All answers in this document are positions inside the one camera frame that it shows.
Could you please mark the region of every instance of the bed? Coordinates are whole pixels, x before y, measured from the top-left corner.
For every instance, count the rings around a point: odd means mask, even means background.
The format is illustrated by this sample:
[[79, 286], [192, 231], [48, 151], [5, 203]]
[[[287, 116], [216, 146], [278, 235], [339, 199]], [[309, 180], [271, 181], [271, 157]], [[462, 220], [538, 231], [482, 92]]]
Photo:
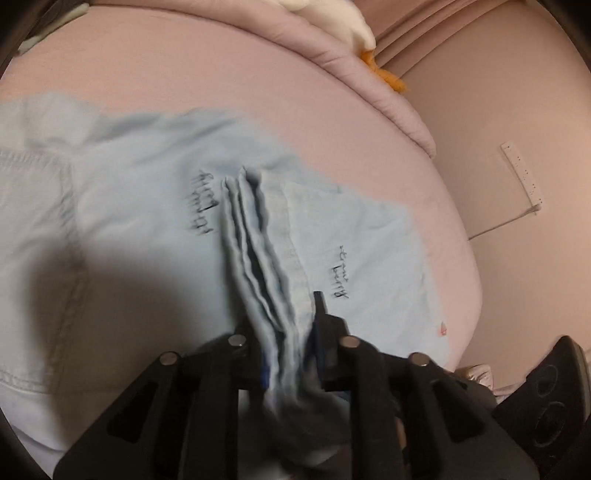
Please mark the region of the bed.
[[407, 205], [446, 319], [446, 367], [455, 369], [478, 321], [480, 281], [412, 106], [336, 40], [257, 0], [97, 3], [14, 58], [0, 100], [59, 91], [109, 112], [236, 111], [333, 181]]

